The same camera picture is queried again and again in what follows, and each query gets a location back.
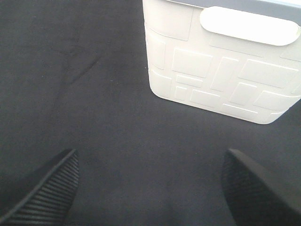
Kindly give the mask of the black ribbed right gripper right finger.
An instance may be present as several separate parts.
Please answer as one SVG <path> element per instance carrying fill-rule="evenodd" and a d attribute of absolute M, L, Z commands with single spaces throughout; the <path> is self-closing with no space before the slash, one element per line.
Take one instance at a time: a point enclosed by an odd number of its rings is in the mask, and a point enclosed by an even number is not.
<path fill-rule="evenodd" d="M 225 152 L 222 191 L 238 226 L 299 226 L 301 191 L 236 149 Z"/>

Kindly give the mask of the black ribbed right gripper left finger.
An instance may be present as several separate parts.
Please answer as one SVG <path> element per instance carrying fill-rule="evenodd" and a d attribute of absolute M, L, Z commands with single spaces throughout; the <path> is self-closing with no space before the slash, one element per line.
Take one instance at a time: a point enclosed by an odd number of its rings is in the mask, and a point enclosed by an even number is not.
<path fill-rule="evenodd" d="M 78 151 L 63 150 L 21 180 L 0 185 L 0 224 L 62 226 L 78 185 Z"/>

